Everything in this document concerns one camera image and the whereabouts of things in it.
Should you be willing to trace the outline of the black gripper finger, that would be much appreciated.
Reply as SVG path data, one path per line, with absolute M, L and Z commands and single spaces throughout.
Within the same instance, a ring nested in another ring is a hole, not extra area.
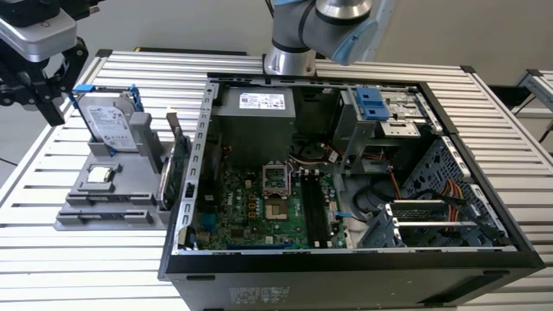
M 55 96 L 44 84 L 39 84 L 39 88 L 36 88 L 33 85 L 1 83 L 1 105 L 9 106 L 19 103 L 27 110 L 39 111 L 51 126 L 56 125 L 53 98 Z
M 63 95 L 72 92 L 89 56 L 85 41 L 81 37 L 77 37 L 75 47 L 65 50 L 61 55 L 63 61 L 60 67 L 53 73 L 53 76 L 48 79 L 48 85 L 51 86 L 55 95 L 55 99 L 52 99 L 55 108 L 53 116 L 47 118 L 51 126 L 59 126 L 64 123 L 63 113 L 60 110 Z

